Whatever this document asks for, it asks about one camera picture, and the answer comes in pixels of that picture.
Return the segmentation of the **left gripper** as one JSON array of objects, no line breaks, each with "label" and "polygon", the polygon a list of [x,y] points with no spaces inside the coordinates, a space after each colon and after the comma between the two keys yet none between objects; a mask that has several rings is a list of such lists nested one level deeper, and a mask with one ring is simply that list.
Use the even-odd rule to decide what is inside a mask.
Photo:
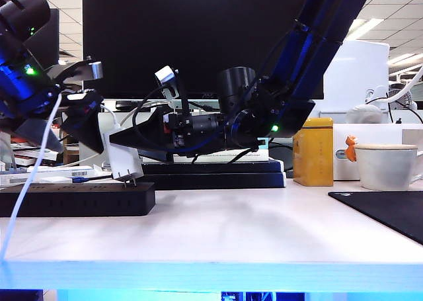
[{"label": "left gripper", "polygon": [[98,112],[103,98],[94,90],[70,93],[69,89],[52,84],[19,85],[9,94],[9,128],[15,135],[38,146],[42,145],[47,130],[45,148],[61,153],[63,146],[53,133],[49,118],[55,118],[54,105],[58,99],[59,112],[67,116],[61,125],[69,135],[82,144],[102,153],[104,146],[98,124]]}]

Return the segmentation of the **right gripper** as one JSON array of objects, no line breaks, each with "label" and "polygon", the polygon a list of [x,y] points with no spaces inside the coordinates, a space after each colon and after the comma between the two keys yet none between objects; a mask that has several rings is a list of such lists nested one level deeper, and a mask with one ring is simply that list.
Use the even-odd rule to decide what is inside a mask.
[{"label": "right gripper", "polygon": [[143,122],[138,122],[138,116],[146,117],[146,113],[138,113],[135,121],[134,116],[129,118],[132,126],[111,134],[110,142],[137,148],[143,161],[173,162],[171,153],[210,154],[228,149],[221,114],[168,113],[163,116],[162,112],[155,111]]}]

